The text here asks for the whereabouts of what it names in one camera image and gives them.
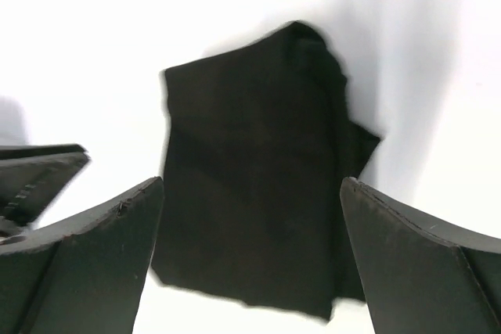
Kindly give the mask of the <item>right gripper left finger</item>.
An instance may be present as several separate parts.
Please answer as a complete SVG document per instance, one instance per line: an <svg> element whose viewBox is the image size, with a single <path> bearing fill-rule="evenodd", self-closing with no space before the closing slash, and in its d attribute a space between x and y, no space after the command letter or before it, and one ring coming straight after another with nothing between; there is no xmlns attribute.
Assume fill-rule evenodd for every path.
<svg viewBox="0 0 501 334"><path fill-rule="evenodd" d="M163 207L161 178L1 245L3 333L130 333Z"/></svg>

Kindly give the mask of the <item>plain black t-shirt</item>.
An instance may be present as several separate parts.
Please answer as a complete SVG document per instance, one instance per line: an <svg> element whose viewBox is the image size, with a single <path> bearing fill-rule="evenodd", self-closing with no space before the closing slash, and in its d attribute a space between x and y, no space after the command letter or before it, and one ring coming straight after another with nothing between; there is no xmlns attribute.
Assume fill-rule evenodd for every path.
<svg viewBox="0 0 501 334"><path fill-rule="evenodd" d="M350 120L322 35L289 23L164 79L160 281L323 320L338 298L364 301L340 186L380 139Z"/></svg>

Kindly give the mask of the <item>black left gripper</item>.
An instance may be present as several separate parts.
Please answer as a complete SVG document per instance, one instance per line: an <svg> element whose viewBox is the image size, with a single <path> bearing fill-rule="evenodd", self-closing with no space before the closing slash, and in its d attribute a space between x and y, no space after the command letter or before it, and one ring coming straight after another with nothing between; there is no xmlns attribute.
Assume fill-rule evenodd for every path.
<svg viewBox="0 0 501 334"><path fill-rule="evenodd" d="M1 147L1 237L27 230L89 162L78 144Z"/></svg>

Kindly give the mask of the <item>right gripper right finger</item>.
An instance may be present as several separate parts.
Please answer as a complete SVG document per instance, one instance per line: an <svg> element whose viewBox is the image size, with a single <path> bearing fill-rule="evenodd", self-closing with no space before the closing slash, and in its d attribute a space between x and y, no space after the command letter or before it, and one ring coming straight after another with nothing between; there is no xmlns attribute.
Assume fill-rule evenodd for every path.
<svg viewBox="0 0 501 334"><path fill-rule="evenodd" d="M499 334L500 241L345 178L341 204L373 328Z"/></svg>

